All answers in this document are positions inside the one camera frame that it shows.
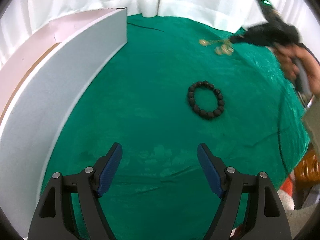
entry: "white curtain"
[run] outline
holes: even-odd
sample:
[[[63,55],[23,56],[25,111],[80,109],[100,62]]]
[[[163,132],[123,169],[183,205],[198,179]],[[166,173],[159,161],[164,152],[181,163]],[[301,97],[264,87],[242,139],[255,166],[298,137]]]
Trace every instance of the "white curtain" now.
[[[270,0],[303,42],[320,58],[320,26],[303,0]],[[186,17],[211,27],[236,32],[263,21],[254,0],[13,0],[0,19],[0,68],[15,50],[50,20],[99,8],[128,7],[144,17]]]

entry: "dark brown bracelet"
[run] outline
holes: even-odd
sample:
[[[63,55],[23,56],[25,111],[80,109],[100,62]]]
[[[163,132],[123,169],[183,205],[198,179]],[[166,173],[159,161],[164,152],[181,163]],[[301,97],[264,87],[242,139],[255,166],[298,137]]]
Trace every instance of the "dark brown bracelet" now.
[[[217,109],[213,110],[212,112],[207,112],[203,109],[200,109],[200,107],[196,104],[196,100],[195,100],[195,91],[199,87],[207,88],[213,91],[218,101]],[[208,119],[208,120],[214,119],[220,116],[224,111],[224,101],[223,101],[223,95],[221,94],[221,91],[219,89],[215,89],[214,85],[209,83],[208,81],[198,81],[196,83],[193,83],[188,89],[187,96],[188,96],[188,103],[191,106],[192,110],[204,119]]]

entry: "green fabric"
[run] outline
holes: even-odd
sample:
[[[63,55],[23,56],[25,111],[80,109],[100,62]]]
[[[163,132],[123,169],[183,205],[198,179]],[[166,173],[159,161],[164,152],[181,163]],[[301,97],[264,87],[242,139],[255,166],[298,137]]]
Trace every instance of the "green fabric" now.
[[[206,143],[226,165],[242,173],[265,171],[276,188],[286,178],[277,141],[278,104],[285,89],[281,142],[288,169],[309,142],[303,109],[273,54],[237,44],[232,56],[218,56],[199,39],[226,38],[219,31],[178,17],[128,17],[128,43],[106,64],[70,115],[54,148],[44,179],[78,173],[93,165],[114,142],[123,158],[101,199],[118,240],[202,239],[220,199],[209,188],[196,149]],[[188,87],[207,80],[221,89],[225,112],[207,121],[192,112]],[[217,102],[197,90],[206,110]],[[73,197],[82,235],[85,227]],[[244,217],[246,196],[236,221]]]

